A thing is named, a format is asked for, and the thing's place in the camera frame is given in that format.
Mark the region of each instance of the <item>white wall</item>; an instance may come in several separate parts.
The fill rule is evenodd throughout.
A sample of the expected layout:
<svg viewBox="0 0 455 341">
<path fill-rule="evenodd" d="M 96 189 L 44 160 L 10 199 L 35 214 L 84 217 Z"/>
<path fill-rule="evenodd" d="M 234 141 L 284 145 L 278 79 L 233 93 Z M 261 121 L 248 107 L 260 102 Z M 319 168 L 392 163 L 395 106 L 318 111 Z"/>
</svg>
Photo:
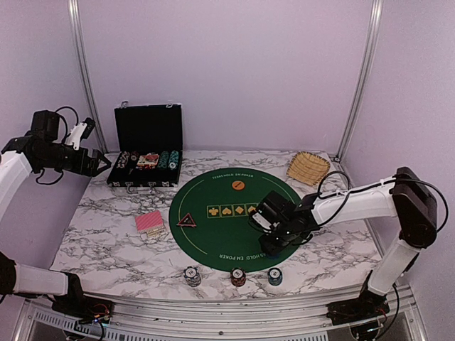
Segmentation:
<svg viewBox="0 0 455 341">
<path fill-rule="evenodd" d="M 66 1 L 2 1 L 0 42 L 0 148 L 30 129 L 37 110 L 70 105 L 87 116 Z M 54 176 L 48 173 L 47 180 Z M 21 186 L 0 223 L 0 250 L 48 268 L 88 179 L 66 173 L 57 185 L 38 186 L 34 178 Z M 22 301 L 8 297 L 0 305 L 0 340 L 11 339 Z"/>
<path fill-rule="evenodd" d="M 80 1 L 107 145 L 114 108 L 183 103 L 186 148 L 336 151 L 372 2 Z"/>
<path fill-rule="evenodd" d="M 409 166 L 455 201 L 455 3 L 385 1 L 380 40 L 346 166 L 357 185 Z M 439 223 L 444 210 L 439 210 Z M 391 220 L 374 228 L 388 245 Z M 454 220 L 410 272 L 430 341 L 452 340 Z"/>
</svg>

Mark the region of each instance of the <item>triangle sign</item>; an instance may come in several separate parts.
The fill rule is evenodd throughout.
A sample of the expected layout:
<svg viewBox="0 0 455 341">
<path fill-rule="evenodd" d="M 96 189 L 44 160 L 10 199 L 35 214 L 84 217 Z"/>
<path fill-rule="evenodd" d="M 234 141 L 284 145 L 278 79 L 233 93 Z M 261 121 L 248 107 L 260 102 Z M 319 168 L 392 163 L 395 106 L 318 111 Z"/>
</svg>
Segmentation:
<svg viewBox="0 0 455 341">
<path fill-rule="evenodd" d="M 177 226 L 181 227 L 196 227 L 196 223 L 194 222 L 193 217 L 189 213 L 186 214 L 185 217 L 177 224 Z"/>
</svg>

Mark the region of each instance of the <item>case lid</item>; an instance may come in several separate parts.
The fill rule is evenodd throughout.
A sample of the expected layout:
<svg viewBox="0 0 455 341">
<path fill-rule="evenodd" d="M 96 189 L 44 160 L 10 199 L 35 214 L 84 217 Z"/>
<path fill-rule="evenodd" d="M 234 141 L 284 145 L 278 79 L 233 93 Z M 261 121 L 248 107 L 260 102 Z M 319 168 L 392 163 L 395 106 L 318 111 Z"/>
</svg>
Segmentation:
<svg viewBox="0 0 455 341">
<path fill-rule="evenodd" d="M 121 151 L 183 150 L 181 104 L 115 109 Z"/>
</svg>

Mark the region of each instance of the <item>black poker chip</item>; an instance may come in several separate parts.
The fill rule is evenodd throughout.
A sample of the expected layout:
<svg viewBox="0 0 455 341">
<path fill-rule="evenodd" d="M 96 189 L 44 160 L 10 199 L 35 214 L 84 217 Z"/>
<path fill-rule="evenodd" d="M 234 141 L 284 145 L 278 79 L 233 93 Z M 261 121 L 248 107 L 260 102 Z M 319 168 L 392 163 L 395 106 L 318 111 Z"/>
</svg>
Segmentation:
<svg viewBox="0 0 455 341">
<path fill-rule="evenodd" d="M 138 161 L 139 160 L 139 153 L 137 151 L 133 151 L 129 158 L 132 161 Z"/>
<path fill-rule="evenodd" d="M 129 160 L 129 153 L 124 151 L 120 154 L 119 160 L 117 161 L 117 168 L 125 168 Z"/>
<path fill-rule="evenodd" d="M 202 282 L 198 268 L 195 266 L 189 266 L 186 268 L 183 272 L 183 277 L 185 277 L 186 283 L 193 288 Z"/>
</svg>

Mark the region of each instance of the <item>round green mat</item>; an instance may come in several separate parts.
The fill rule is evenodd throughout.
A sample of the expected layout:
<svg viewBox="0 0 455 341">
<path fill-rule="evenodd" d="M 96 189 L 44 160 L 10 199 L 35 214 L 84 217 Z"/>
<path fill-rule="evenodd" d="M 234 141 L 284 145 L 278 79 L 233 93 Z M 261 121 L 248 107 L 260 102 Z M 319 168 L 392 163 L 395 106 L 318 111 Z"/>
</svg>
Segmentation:
<svg viewBox="0 0 455 341">
<path fill-rule="evenodd" d="M 235 181 L 242 181 L 245 188 L 235 190 Z M 294 203 L 300 201 L 286 183 L 258 170 L 222 168 L 197 176 L 173 199 L 169 211 L 172 235 L 187 255 L 210 268 L 231 271 L 240 267 L 248 272 L 275 266 L 298 246 L 289 245 L 277 258 L 269 259 L 259 245 L 261 233 L 248 224 L 248 210 L 271 190 Z M 188 213 L 197 227 L 177 226 Z"/>
</svg>

